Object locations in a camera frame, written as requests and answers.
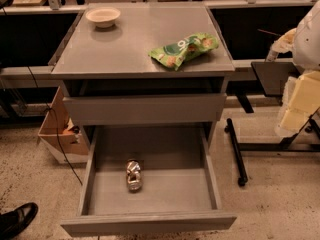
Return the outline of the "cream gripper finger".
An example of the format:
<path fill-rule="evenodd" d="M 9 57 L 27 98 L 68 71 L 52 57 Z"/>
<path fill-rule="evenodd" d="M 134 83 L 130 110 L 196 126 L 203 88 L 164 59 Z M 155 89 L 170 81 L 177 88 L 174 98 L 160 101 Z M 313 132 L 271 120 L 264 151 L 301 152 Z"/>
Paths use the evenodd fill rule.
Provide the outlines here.
<path fill-rule="evenodd" d="M 312 71 L 288 79 L 290 92 L 288 111 L 311 115 L 320 108 L 320 72 Z"/>
<path fill-rule="evenodd" d="M 309 119 L 309 114 L 296 109 L 281 109 L 279 129 L 284 133 L 298 133 Z"/>

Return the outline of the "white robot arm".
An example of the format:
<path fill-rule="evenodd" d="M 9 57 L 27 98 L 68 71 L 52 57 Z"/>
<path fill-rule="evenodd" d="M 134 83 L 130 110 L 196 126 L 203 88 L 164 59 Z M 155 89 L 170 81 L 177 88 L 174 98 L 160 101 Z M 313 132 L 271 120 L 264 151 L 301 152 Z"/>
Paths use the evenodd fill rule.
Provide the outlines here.
<path fill-rule="evenodd" d="M 298 133 L 320 108 L 320 1 L 300 21 L 293 38 L 293 62 L 303 69 L 289 77 L 278 114 L 276 132 L 282 137 Z"/>

